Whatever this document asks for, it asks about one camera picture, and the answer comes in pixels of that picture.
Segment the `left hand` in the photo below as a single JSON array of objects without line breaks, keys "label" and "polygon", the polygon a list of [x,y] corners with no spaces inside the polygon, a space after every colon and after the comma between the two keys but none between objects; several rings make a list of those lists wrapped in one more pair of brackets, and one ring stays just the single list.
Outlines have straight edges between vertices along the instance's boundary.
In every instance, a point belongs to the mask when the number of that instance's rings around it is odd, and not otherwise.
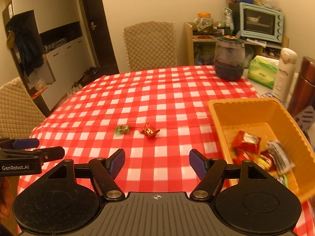
[{"label": "left hand", "polygon": [[7,177],[1,177],[1,219],[7,219],[10,216],[10,207],[13,204],[14,197],[10,193],[11,183]]}]

